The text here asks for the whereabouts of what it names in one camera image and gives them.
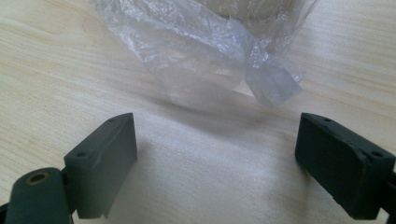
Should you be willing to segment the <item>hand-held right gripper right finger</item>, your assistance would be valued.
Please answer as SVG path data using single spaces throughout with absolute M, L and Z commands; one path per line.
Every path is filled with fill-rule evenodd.
M 381 209 L 396 220 L 396 156 L 319 115 L 301 115 L 297 162 L 348 215 L 373 220 Z

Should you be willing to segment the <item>clear plastic bag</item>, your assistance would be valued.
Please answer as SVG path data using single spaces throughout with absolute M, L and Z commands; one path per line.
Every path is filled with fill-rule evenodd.
M 90 0 L 171 101 L 210 105 L 246 85 L 262 105 L 301 92 L 286 51 L 318 0 Z

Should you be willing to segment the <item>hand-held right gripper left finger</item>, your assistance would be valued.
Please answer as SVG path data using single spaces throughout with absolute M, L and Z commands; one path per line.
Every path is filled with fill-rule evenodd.
M 64 156 L 69 210 L 81 219 L 107 217 L 136 160 L 134 115 L 106 120 Z

